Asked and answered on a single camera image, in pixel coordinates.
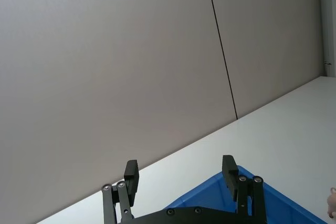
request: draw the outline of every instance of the gray wall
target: gray wall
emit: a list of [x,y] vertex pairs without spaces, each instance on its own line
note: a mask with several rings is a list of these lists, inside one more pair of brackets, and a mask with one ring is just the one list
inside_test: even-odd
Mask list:
[[238,117],[323,73],[319,0],[214,0]]
[[[236,118],[211,0],[0,3],[3,223],[40,220],[128,159],[143,167]],[[321,73],[318,0],[214,3],[239,116]]]

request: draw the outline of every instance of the screw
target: screw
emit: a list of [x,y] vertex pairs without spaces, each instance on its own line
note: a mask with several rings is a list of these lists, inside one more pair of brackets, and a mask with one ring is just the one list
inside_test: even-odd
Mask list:
[[254,181],[257,182],[257,183],[260,183],[260,182],[262,182],[262,179],[260,177],[255,177]]
[[175,211],[174,209],[170,208],[167,210],[167,215],[171,216],[171,215],[174,215],[175,214]]
[[194,211],[197,214],[200,214],[202,212],[201,208],[199,208],[199,207],[196,207]]
[[240,181],[246,181],[246,177],[245,177],[245,176],[240,176],[240,177],[239,177],[239,180],[240,180]]
[[125,182],[120,182],[119,184],[118,184],[118,187],[124,187],[125,186]]

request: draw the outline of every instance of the white table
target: white table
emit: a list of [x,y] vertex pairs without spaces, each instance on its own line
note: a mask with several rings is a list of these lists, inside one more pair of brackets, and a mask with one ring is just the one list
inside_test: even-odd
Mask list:
[[[142,169],[132,213],[161,210],[220,172],[223,154],[333,223],[326,200],[336,186],[336,78],[319,77]],[[103,224],[101,192],[39,224],[60,223]]]

